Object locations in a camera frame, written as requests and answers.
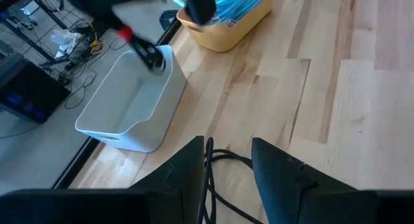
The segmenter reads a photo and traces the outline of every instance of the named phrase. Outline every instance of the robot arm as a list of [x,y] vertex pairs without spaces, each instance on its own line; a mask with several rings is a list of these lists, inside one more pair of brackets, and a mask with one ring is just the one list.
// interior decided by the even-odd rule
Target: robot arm
[[108,27],[116,30],[118,35],[140,56],[147,69],[153,74],[160,74],[165,69],[162,53],[154,44],[136,36],[131,27],[124,24],[113,12],[116,4],[135,0],[68,0],[77,9],[85,12],[94,19],[106,23]]

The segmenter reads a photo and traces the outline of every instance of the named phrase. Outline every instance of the black floor trim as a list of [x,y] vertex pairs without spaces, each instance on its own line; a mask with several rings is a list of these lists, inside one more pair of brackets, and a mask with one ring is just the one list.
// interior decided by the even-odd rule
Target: black floor trim
[[[160,39],[157,41],[157,45],[168,44],[175,33],[181,27],[181,22],[175,18],[167,30],[163,33]],[[88,158],[92,155],[92,152],[99,145],[100,141],[88,137],[88,139],[83,143],[80,150],[77,152],[75,157],[69,163],[68,167],[62,172],[56,182],[53,184],[53,189],[59,188],[68,188],[75,177],[78,175],[79,171],[82,169],[83,165],[86,163]]]

